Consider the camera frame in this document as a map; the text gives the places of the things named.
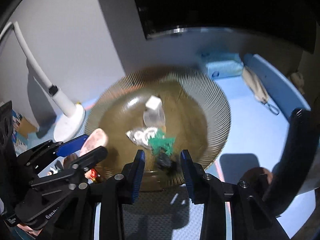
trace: amber glass plate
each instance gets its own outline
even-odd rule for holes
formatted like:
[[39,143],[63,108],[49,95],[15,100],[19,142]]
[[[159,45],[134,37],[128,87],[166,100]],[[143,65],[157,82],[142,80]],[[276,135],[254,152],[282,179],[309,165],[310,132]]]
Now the amber glass plate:
[[133,161],[137,150],[146,154],[141,191],[161,190],[184,183],[180,170],[172,175],[155,166],[150,150],[132,143],[128,130],[144,127],[143,111],[151,95],[161,98],[166,137],[175,137],[171,158],[179,162],[181,150],[188,149],[194,162],[204,169],[225,145],[231,124],[228,101],[219,86],[191,68],[148,68],[131,73],[106,90],[89,115],[85,132],[102,128],[109,136],[108,156],[98,163],[105,178],[121,172]]

